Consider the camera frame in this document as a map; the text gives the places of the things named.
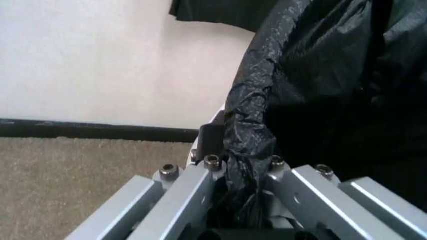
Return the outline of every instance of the carpet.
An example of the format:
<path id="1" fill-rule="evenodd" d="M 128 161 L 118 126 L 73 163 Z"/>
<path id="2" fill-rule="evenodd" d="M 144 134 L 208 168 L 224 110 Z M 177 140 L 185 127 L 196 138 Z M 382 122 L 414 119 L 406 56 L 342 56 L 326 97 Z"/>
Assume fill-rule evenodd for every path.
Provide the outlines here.
<path id="1" fill-rule="evenodd" d="M 134 175 L 184 167 L 190 143 L 0 138 L 0 239 L 64 239 Z"/>

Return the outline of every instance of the metal bar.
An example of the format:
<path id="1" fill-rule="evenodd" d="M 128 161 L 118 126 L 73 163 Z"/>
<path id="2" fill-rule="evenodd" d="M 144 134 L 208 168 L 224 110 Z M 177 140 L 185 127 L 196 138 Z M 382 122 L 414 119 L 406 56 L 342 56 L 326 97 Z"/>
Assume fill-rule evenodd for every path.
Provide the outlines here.
<path id="1" fill-rule="evenodd" d="M 66 240 L 119 240 L 126 238 L 162 197 L 159 182 L 134 176 Z"/>
<path id="2" fill-rule="evenodd" d="M 211 201 L 212 174 L 189 165 L 128 240 L 176 240 L 188 224 L 202 223 Z"/>
<path id="3" fill-rule="evenodd" d="M 339 188 L 403 237 L 427 239 L 427 215 L 376 181 L 364 177 Z"/>
<path id="4" fill-rule="evenodd" d="M 306 165 L 275 178 L 274 194 L 302 226 L 321 236 L 331 230 L 340 239 L 403 239 L 344 192 Z"/>

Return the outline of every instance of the screw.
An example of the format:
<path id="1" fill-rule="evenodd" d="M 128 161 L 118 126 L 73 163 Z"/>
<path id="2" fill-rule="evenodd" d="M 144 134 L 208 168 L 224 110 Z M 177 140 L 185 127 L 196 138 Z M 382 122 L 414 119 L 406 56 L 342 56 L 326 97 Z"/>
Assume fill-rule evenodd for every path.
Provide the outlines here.
<path id="1" fill-rule="evenodd" d="M 271 170 L 278 170 L 285 166 L 285 161 L 278 155 L 271 156 Z"/>
<path id="2" fill-rule="evenodd" d="M 318 164 L 316 165 L 315 169 L 316 169 L 316 172 L 318 172 L 328 180 L 331 180 L 332 176 L 334 176 L 334 171 L 332 170 L 332 168 L 330 168 L 325 164 Z"/>
<path id="3" fill-rule="evenodd" d="M 190 152 L 191 162 L 195 163 L 197 161 L 197 149 L 192 149 Z"/>
<path id="4" fill-rule="evenodd" d="M 217 155 L 207 155 L 203 159 L 204 167 L 211 172 L 217 172 L 221 170 L 222 161 Z"/>
<path id="5" fill-rule="evenodd" d="M 180 176 L 180 169 L 177 165 L 166 164 L 158 170 L 160 178 L 165 181 L 175 181 Z"/>

